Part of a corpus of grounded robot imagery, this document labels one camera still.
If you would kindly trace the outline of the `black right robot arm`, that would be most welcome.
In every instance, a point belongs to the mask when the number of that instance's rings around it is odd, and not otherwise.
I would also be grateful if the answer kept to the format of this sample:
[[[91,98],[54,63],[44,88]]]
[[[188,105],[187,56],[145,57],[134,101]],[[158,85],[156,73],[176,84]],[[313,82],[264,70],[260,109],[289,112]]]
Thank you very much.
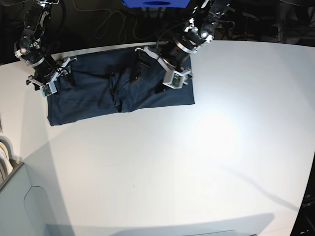
[[[45,38],[52,6],[59,2],[59,0],[36,0],[24,15],[24,29],[20,39],[14,44],[16,58],[34,70],[34,74],[27,78],[26,84],[33,84],[35,90],[51,81],[53,76],[61,76],[70,86],[75,86],[74,80],[70,77],[70,63],[62,65],[65,59],[53,59]]]

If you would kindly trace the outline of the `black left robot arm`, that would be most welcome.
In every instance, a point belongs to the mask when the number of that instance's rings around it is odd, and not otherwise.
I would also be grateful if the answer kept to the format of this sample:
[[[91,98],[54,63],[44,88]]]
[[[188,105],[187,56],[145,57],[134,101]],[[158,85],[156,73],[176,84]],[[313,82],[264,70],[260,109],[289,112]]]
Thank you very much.
[[[135,48],[136,64],[130,82],[140,78],[142,67],[149,67],[149,58],[156,60],[165,70],[162,84],[180,89],[192,79],[192,69],[184,62],[198,50],[214,40],[220,19],[228,10],[229,0],[206,0],[194,8],[191,15],[166,29],[156,40],[155,46]]]

